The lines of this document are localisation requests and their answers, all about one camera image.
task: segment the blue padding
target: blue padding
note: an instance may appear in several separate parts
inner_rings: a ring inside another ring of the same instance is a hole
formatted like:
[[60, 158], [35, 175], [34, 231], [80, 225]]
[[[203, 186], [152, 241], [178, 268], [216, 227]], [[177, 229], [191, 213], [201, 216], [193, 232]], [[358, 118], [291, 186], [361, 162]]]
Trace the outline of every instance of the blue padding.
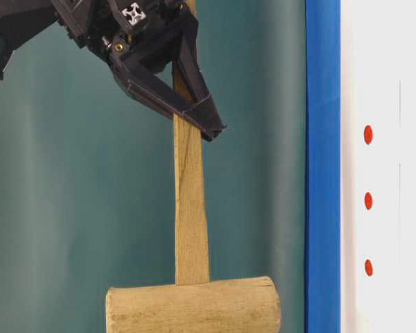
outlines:
[[340, 331], [340, 0], [306, 0], [306, 330]]

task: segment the green fabric background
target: green fabric background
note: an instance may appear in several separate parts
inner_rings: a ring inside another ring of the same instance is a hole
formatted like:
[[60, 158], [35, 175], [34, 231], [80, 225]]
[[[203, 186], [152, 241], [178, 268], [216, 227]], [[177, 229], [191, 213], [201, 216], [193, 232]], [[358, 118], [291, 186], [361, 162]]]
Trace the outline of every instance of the green fabric background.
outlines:
[[[229, 125], [204, 144], [212, 277], [269, 274], [282, 332], [302, 332], [304, 4], [197, 2]], [[172, 137], [58, 25], [16, 53], [0, 83], [0, 333], [104, 332], [110, 286], [173, 283]]]

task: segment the wood grain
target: wood grain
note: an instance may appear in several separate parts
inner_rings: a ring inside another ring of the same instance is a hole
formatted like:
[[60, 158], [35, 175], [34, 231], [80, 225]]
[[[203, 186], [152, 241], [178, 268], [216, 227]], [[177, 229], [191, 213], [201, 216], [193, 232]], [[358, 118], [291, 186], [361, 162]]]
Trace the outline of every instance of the wood grain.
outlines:
[[106, 308], [107, 333], [277, 333], [281, 326], [269, 277], [110, 289]]
[[[195, 1], [187, 1], [196, 12]], [[191, 95], [173, 68], [174, 89], [191, 101]], [[208, 283], [209, 245], [205, 214], [202, 137], [200, 131], [174, 116], [175, 163], [175, 283]]]

